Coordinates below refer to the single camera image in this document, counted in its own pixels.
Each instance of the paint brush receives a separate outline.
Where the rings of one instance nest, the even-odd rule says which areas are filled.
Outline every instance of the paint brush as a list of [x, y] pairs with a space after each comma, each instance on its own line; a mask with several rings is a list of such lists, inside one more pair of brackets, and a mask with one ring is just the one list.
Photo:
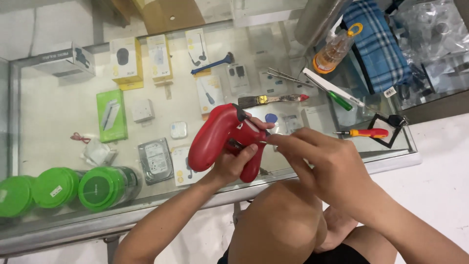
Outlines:
[[301, 102], [307, 100], [309, 96], [305, 94], [290, 94], [283, 96], [248, 96], [238, 98], [238, 105], [242, 109], [251, 108], [254, 106], [265, 105], [271, 102]]

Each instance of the plastic bag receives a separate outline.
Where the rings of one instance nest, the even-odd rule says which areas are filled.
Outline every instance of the plastic bag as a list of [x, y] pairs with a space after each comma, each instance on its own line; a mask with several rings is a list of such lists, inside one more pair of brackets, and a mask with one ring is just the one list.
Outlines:
[[469, 32], [452, 0], [407, 0], [394, 19], [405, 29], [400, 48], [417, 61], [469, 51]]

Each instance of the red game controller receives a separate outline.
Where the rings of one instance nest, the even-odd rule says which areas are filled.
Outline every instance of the red game controller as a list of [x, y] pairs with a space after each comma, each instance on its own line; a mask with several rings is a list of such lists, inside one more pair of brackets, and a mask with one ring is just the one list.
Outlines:
[[190, 146], [188, 163], [191, 169], [197, 172], [209, 169], [223, 148], [238, 155], [245, 147], [256, 144], [258, 151], [244, 166], [240, 176], [243, 182], [252, 182], [259, 173], [265, 147], [259, 141], [265, 141], [269, 133], [248, 118], [236, 104], [215, 107]]

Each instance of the plaid bag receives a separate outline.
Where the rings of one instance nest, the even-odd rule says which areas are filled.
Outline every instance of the plaid bag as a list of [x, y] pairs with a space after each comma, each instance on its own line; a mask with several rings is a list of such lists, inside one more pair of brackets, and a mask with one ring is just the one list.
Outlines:
[[348, 28], [355, 23], [363, 25], [362, 32], [355, 36], [355, 45], [368, 73], [371, 94], [404, 84], [412, 77], [384, 13], [373, 0], [353, 2], [345, 11], [343, 21]]

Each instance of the green lid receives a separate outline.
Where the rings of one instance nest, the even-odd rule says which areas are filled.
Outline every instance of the green lid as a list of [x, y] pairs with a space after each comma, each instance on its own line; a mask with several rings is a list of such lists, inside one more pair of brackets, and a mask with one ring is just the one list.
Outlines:
[[113, 206], [124, 194], [122, 175], [112, 167], [97, 167], [88, 171], [80, 181], [78, 197], [92, 211]]
[[41, 173], [32, 187], [32, 196], [42, 208], [70, 202], [78, 192], [78, 176], [69, 168], [51, 168]]
[[0, 182], [0, 217], [17, 217], [34, 205], [31, 176], [15, 176]]

